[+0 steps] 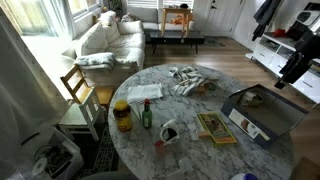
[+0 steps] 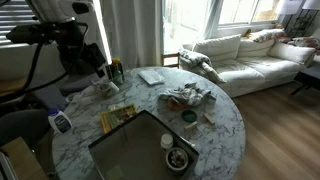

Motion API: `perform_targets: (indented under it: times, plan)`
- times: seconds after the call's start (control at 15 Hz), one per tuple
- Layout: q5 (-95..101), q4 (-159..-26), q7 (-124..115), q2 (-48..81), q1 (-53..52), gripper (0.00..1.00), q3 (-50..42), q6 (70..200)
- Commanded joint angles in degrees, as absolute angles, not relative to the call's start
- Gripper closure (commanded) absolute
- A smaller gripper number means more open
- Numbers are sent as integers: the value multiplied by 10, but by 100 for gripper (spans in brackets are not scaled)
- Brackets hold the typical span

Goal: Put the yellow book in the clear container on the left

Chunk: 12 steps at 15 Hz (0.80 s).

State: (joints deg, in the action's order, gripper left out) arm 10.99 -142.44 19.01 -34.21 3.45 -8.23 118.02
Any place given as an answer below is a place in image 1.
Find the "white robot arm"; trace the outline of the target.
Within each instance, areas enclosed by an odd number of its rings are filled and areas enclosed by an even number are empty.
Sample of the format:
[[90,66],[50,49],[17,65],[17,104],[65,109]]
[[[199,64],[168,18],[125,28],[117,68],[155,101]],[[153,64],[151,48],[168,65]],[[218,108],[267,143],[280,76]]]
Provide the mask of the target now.
[[279,71],[282,75],[275,87],[282,89],[295,83],[312,65],[312,60],[320,57],[320,36],[307,30],[294,46],[285,66]]

